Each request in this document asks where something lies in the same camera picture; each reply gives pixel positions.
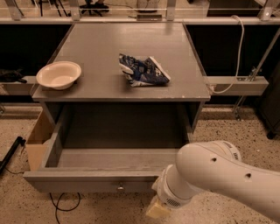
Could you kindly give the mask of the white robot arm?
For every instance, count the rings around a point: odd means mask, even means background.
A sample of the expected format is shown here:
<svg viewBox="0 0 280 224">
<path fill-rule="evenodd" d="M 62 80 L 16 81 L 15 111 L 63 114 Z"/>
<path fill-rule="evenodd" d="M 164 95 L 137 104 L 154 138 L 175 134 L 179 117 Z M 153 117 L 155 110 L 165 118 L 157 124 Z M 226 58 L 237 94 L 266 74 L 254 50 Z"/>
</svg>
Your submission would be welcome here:
<svg viewBox="0 0 280 224">
<path fill-rule="evenodd" d="M 280 221 L 280 173 L 244 164 L 240 152 L 227 141 L 183 146 L 152 189 L 156 195 L 146 211 L 151 218 L 165 217 L 195 195 L 209 191 Z"/>
</svg>

